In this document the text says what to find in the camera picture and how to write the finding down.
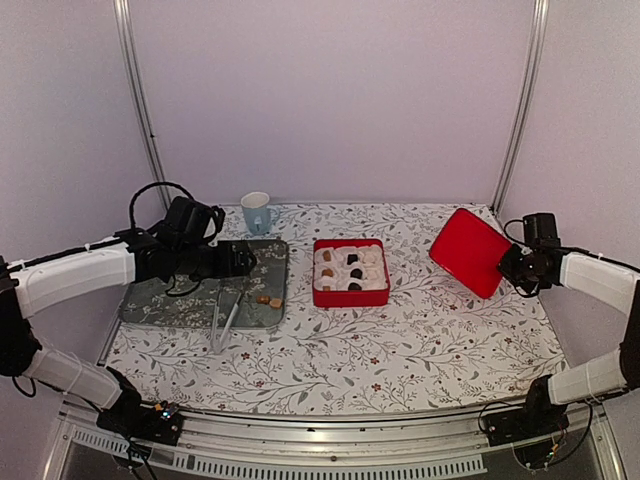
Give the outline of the red box lid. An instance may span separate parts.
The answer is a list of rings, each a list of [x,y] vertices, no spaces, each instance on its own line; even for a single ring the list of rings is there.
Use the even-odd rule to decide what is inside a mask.
[[[498,265],[512,243],[471,211],[457,209],[433,242],[429,256],[481,299],[502,281]]]

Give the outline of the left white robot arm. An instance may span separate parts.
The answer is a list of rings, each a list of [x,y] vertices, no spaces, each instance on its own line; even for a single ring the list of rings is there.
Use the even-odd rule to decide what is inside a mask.
[[[137,390],[119,373],[94,366],[38,340],[30,320],[54,305],[115,286],[186,276],[248,275],[257,260],[245,241],[164,244],[142,229],[124,230],[96,244],[1,267],[1,374],[25,377],[103,410],[128,434],[148,426]]]

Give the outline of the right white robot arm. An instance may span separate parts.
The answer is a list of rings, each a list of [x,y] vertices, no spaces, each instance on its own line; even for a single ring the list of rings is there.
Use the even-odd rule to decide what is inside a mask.
[[[517,427],[537,436],[556,409],[601,400],[639,386],[639,270],[588,250],[564,246],[551,213],[517,221],[498,269],[523,297],[540,296],[570,367],[532,382]]]

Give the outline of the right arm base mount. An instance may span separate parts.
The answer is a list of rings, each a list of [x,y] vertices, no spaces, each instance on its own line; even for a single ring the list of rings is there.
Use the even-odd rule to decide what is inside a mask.
[[[479,415],[479,429],[486,435],[490,446],[529,440],[569,427],[567,406],[551,403],[550,378],[550,375],[545,375],[534,380],[522,406]]]

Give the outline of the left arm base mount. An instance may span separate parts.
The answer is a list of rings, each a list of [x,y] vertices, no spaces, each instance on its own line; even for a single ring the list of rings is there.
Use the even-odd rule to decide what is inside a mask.
[[[121,393],[110,408],[100,410],[96,425],[126,439],[176,446],[184,423],[179,405],[166,400],[153,406],[144,405],[141,394],[129,380],[111,367],[107,370],[115,376]]]

